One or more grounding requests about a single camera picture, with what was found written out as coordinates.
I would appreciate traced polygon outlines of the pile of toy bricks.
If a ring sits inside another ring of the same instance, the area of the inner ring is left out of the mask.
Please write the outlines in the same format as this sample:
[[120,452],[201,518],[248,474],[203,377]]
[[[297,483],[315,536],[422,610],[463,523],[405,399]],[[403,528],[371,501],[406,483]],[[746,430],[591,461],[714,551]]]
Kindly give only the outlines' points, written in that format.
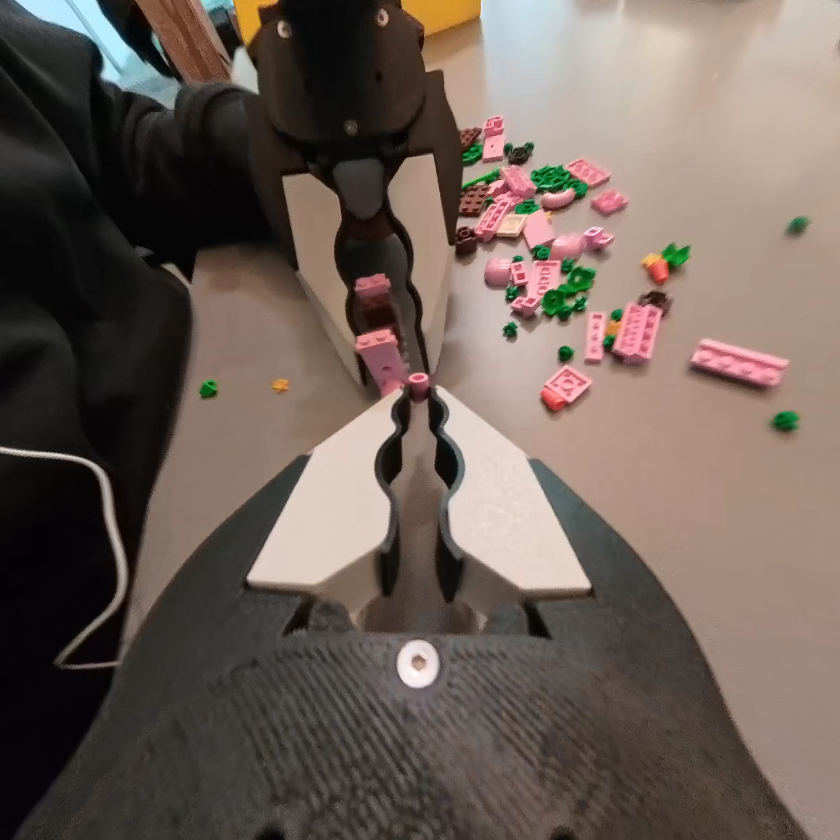
[[498,239],[523,246],[528,256],[490,258],[485,266],[486,284],[505,291],[513,317],[525,320],[541,314],[567,322],[585,312],[585,363],[600,363],[606,354],[625,364],[650,362],[661,322],[671,307],[668,294],[660,288],[690,260],[691,246],[670,243],[642,259],[653,290],[608,313],[588,311],[597,270],[585,259],[606,253],[615,236],[601,225],[559,234],[553,219],[585,198],[599,218],[625,210],[628,197],[606,188],[611,173],[585,157],[529,170],[534,142],[510,142],[501,115],[462,129],[460,143],[464,166],[496,167],[461,187],[458,218],[472,223],[457,228],[457,255],[470,256]]

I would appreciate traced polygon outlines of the long pink plate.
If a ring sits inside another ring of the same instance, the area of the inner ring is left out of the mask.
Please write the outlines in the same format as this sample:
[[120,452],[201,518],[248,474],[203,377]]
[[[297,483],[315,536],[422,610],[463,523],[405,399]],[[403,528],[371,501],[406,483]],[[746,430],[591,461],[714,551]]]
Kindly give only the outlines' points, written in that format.
[[715,339],[702,339],[689,358],[692,369],[761,390],[779,385],[787,359]]

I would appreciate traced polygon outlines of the pink brown brick assembly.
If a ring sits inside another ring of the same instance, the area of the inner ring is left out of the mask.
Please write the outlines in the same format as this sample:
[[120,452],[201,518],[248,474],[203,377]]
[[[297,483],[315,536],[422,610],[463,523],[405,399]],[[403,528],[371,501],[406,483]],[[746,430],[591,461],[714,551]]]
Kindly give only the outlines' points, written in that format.
[[360,356],[381,396],[400,390],[406,381],[401,328],[392,285],[385,274],[363,276],[354,282],[353,301],[362,331],[355,339]]

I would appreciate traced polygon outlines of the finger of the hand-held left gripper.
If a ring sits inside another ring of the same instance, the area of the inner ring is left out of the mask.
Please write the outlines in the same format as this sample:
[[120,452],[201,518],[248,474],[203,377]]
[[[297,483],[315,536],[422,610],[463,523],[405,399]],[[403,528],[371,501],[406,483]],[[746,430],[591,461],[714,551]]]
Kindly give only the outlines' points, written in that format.
[[454,247],[448,242],[434,157],[406,158],[387,194],[394,219],[407,237],[408,280],[418,295],[427,371],[435,375],[445,341]]
[[297,278],[344,368],[364,387],[366,375],[355,352],[355,334],[346,311],[349,288],[336,256],[343,221],[340,198],[310,173],[283,175],[281,185]]

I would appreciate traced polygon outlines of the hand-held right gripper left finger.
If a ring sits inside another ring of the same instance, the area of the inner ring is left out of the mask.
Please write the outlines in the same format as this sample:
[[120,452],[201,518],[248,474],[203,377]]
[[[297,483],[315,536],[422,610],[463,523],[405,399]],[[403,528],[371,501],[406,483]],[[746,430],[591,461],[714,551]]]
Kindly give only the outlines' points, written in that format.
[[393,594],[401,565],[392,489],[411,398],[397,387],[315,447],[247,574],[249,587],[342,604]]

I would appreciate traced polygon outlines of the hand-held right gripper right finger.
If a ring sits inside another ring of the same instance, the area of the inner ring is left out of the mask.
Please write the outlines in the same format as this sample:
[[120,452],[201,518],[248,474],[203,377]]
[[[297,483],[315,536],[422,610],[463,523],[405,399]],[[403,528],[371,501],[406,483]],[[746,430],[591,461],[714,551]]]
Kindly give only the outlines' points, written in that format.
[[531,459],[444,387],[427,398],[437,504],[435,574],[456,632],[510,606],[592,595],[592,582]]

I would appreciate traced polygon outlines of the wooden post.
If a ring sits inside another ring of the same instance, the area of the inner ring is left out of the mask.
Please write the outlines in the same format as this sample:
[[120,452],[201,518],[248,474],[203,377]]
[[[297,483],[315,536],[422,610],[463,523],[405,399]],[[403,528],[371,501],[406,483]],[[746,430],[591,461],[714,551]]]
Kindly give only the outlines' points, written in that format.
[[184,81],[228,81],[231,61],[199,1],[137,1]]

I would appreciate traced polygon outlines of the person's black jacket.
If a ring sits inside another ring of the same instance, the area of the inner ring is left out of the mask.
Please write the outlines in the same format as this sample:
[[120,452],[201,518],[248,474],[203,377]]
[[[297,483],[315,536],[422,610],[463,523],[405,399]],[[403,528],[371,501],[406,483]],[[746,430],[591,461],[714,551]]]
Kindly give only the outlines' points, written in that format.
[[38,798],[109,672],[55,667],[129,568],[172,428],[191,330],[184,285],[106,209],[113,89],[95,46],[2,2],[2,799]]

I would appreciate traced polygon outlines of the pink square plate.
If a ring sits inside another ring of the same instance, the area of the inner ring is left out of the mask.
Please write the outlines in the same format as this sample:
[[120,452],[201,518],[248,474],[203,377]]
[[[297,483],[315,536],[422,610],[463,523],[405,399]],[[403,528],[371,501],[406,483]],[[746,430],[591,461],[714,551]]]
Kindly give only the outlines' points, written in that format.
[[543,385],[542,390],[555,401],[571,404],[591,387],[592,379],[570,364],[562,365]]

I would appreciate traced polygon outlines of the yellow plastic bin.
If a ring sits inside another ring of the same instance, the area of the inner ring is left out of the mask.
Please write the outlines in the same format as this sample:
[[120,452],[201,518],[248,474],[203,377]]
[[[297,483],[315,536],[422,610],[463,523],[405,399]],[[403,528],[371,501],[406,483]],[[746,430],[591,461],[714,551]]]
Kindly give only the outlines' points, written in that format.
[[[259,12],[277,1],[233,1],[238,30],[248,46],[261,26]],[[448,29],[480,18],[481,1],[403,1],[403,8],[423,26],[426,35],[436,35]]]

